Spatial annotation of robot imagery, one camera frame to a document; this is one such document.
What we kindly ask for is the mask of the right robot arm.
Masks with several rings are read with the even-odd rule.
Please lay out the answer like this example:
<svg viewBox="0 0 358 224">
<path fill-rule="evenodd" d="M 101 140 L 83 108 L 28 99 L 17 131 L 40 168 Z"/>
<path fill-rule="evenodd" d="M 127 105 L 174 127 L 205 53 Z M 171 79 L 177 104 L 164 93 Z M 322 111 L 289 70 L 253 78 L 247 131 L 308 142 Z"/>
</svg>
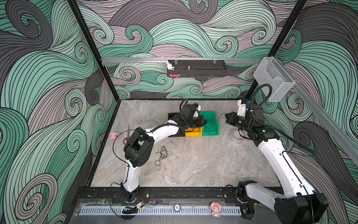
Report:
<svg viewBox="0 0 358 224">
<path fill-rule="evenodd" d="M 256 103 L 255 96 L 262 89 L 268 89 L 263 102 L 268 101 L 273 88 L 269 84 L 257 87 L 248 100 L 239 103 L 238 112 L 225 115 L 226 123 L 239 132 L 246 132 L 244 139 L 251 140 L 264 154 L 277 176 L 283 193 L 277 193 L 259 185 L 256 181 L 239 182 L 239 201 L 257 201 L 275 212 L 283 224 L 314 224 L 328 208 L 329 202 L 323 193 L 318 193 L 303 177 L 284 149 L 278 133 L 280 130 L 267 125 L 263 120 L 263 108 Z"/>
</svg>

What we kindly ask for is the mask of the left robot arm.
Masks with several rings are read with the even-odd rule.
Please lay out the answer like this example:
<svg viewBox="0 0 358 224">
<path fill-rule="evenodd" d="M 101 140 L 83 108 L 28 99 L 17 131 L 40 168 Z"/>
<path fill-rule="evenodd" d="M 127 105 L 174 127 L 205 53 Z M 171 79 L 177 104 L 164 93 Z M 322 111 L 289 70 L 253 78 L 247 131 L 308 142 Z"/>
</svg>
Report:
<svg viewBox="0 0 358 224">
<path fill-rule="evenodd" d="M 154 145 L 188 129 L 204 127 L 207 121 L 200 111 L 199 104 L 189 104 L 188 100 L 184 99 L 180 104 L 179 113 L 171 116 L 167 122 L 149 129 L 138 127 L 133 130 L 124 147 L 127 170 L 121 183 L 121 191 L 126 201 L 136 200 L 141 167 L 149 160 Z"/>
</svg>

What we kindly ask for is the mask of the yellow storage bin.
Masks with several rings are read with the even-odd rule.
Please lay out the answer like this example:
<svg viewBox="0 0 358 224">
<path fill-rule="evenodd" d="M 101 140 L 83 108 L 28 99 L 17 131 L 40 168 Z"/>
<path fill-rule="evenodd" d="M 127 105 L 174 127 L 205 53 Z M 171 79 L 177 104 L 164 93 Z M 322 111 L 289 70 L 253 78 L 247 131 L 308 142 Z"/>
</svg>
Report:
<svg viewBox="0 0 358 224">
<path fill-rule="evenodd" d="M 189 128 L 185 131 L 186 137 L 200 137 L 203 134 L 203 128 L 197 127 L 197 128 Z"/>
</svg>

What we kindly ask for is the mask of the green storage bin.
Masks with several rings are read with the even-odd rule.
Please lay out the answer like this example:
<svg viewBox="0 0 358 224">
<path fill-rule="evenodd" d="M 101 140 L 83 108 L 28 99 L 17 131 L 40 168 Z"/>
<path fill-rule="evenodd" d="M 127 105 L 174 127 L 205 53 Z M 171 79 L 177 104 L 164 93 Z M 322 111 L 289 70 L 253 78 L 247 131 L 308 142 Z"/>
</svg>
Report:
<svg viewBox="0 0 358 224">
<path fill-rule="evenodd" d="M 216 136 L 219 135 L 220 127 L 215 112 L 201 112 L 207 124 L 203 127 L 202 136 Z"/>
</svg>

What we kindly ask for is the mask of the white rabbit figurine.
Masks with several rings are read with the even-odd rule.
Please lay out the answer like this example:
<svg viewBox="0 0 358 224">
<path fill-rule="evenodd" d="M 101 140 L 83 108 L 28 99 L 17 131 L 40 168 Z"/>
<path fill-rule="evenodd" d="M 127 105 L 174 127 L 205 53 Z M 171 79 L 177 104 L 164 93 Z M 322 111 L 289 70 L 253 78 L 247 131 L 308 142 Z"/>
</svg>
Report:
<svg viewBox="0 0 358 224">
<path fill-rule="evenodd" d="M 173 66 L 173 64 L 170 63 L 168 60 L 166 61 L 166 65 L 167 65 L 167 69 L 168 69 L 168 70 L 174 70 L 174 69 L 175 69 L 175 67 Z"/>
</svg>

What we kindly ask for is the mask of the pink toy figurine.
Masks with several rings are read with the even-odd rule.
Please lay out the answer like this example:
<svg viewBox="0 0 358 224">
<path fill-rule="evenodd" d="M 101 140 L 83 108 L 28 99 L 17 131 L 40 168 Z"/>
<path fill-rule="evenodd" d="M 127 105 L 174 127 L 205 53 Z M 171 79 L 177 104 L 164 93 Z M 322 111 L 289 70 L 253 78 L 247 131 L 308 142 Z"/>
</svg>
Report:
<svg viewBox="0 0 358 224">
<path fill-rule="evenodd" d="M 120 132 L 113 131 L 110 133 L 110 139 L 115 140 L 120 134 Z"/>
</svg>

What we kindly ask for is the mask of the round badge button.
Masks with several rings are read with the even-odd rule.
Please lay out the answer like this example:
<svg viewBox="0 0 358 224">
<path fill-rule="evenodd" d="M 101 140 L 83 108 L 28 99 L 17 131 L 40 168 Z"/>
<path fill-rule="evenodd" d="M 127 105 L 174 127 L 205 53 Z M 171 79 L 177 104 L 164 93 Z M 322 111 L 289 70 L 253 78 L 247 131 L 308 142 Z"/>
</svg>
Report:
<svg viewBox="0 0 358 224">
<path fill-rule="evenodd" d="M 181 205 L 179 203 L 176 203 L 174 206 L 173 206 L 173 210 L 174 212 L 180 212 L 181 210 Z"/>
</svg>

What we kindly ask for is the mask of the pink doll figurine front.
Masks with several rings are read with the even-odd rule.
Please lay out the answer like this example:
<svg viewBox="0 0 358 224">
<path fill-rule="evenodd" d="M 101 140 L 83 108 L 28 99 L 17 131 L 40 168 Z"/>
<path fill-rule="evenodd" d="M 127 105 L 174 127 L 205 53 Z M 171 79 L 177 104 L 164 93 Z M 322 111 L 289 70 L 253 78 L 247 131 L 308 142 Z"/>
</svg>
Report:
<svg viewBox="0 0 358 224">
<path fill-rule="evenodd" d="M 212 202 L 210 204 L 210 210 L 211 210 L 211 215 L 213 217 L 219 218 L 220 217 L 220 213 L 222 211 L 221 205 L 217 202 Z"/>
</svg>

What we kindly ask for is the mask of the black wall shelf tray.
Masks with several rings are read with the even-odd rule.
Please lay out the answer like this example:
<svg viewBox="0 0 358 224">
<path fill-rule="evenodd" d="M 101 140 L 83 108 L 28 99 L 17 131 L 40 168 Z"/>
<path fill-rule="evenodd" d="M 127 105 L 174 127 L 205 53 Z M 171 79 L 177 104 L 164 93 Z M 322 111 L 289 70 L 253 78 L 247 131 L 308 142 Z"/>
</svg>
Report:
<svg viewBox="0 0 358 224">
<path fill-rule="evenodd" d="M 183 78 L 195 78 L 199 81 L 204 81 L 210 77 L 225 77 L 227 72 L 227 66 L 225 61 L 218 60 L 212 61 L 188 61 L 180 60 L 174 62 L 169 60 L 175 67 L 174 70 L 167 69 L 167 76 L 170 74 L 178 74 Z"/>
</svg>

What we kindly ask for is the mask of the clear acrylic wall box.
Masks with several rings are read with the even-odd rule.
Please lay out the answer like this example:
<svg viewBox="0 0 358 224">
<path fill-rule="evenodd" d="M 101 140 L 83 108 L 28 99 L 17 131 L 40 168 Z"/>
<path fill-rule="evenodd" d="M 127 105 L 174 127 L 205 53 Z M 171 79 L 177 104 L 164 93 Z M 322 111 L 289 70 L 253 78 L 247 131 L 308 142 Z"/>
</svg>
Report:
<svg viewBox="0 0 358 224">
<path fill-rule="evenodd" d="M 284 64 L 275 57 L 264 57 L 254 72 L 254 78 L 259 86 L 269 84 L 272 87 L 268 102 L 279 102 L 296 83 Z"/>
</svg>

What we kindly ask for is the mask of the aluminium wall rail back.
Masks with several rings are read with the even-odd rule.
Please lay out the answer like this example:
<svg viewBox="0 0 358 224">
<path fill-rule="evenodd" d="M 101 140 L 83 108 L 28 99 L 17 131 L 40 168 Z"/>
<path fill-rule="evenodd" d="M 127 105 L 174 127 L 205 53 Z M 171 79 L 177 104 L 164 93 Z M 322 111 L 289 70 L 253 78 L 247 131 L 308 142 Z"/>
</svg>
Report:
<svg viewBox="0 0 358 224">
<path fill-rule="evenodd" d="M 166 61 L 173 60 L 174 62 L 180 60 L 188 61 L 212 61 L 223 60 L 226 63 L 260 63 L 263 58 L 165 58 L 165 57 L 102 57 L 103 63 L 165 63 Z"/>
</svg>

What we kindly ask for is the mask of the aluminium wall rail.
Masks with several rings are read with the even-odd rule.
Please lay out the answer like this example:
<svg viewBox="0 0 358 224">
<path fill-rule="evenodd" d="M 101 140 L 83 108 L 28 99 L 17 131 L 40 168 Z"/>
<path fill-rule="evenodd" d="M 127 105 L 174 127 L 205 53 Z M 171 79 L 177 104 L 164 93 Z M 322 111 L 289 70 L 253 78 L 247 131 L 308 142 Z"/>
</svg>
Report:
<svg viewBox="0 0 358 224">
<path fill-rule="evenodd" d="M 223 60 L 226 63 L 260 63 L 263 58 L 165 58 L 165 57 L 102 57 L 103 63 L 165 63 L 166 61 L 173 60 L 174 62 L 180 60 L 188 61 L 212 61 Z"/>
<path fill-rule="evenodd" d="M 343 119 L 342 122 L 335 120 L 339 115 L 347 115 L 353 108 L 348 104 L 348 96 L 343 93 L 344 87 L 340 85 L 335 89 L 333 82 L 329 81 L 325 75 L 315 78 L 312 72 L 296 62 L 286 65 L 279 59 L 277 62 L 279 69 L 295 80 L 293 91 L 315 114 L 338 146 L 355 164 L 358 164 L 357 135 L 352 132 L 350 125 L 345 123 L 348 119 Z"/>
</svg>

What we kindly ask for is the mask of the red handled scissors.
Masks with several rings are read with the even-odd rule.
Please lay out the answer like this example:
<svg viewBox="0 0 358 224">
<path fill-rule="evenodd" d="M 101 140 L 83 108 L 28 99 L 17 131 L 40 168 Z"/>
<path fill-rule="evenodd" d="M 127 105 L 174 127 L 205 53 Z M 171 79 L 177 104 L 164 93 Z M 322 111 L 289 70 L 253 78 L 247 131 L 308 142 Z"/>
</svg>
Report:
<svg viewBox="0 0 358 224">
<path fill-rule="evenodd" d="M 131 131 L 131 127 L 130 124 L 128 125 L 128 129 L 127 129 L 127 136 L 124 138 L 123 140 L 123 144 L 126 145 L 130 139 L 130 131 Z"/>
</svg>

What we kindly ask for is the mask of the aluminium wall rail right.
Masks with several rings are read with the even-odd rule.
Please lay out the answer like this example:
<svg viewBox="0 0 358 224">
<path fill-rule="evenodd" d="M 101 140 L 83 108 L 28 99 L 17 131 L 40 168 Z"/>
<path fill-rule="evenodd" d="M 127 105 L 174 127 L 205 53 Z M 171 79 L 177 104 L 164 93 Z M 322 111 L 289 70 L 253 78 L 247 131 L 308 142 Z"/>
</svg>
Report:
<svg viewBox="0 0 358 224">
<path fill-rule="evenodd" d="M 312 72 L 296 62 L 286 65 L 279 59 L 277 62 L 279 69 L 295 80 L 293 91 L 315 114 L 338 146 L 355 164 L 358 164 L 357 135 L 352 132 L 350 125 L 345 123 L 348 119 L 343 119 L 342 122 L 335 120 L 339 115 L 347 115 L 353 108 L 348 104 L 348 96 L 343 93 L 344 87 L 340 85 L 335 89 L 333 82 L 329 81 L 325 75 L 315 78 Z"/>
</svg>

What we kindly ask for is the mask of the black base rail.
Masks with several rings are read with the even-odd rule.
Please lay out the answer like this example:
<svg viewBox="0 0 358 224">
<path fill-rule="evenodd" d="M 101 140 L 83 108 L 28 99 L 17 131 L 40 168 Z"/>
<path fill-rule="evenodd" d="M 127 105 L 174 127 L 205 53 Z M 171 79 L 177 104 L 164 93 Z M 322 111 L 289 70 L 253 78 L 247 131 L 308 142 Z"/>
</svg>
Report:
<svg viewBox="0 0 358 224">
<path fill-rule="evenodd" d="M 80 187 L 76 199 L 105 199 L 113 203 L 129 204 L 143 201 L 160 203 L 164 200 L 209 200 L 231 204 L 258 203 L 255 199 L 241 196 L 237 187 L 139 187 L 129 201 L 120 186 L 114 187 Z"/>
</svg>

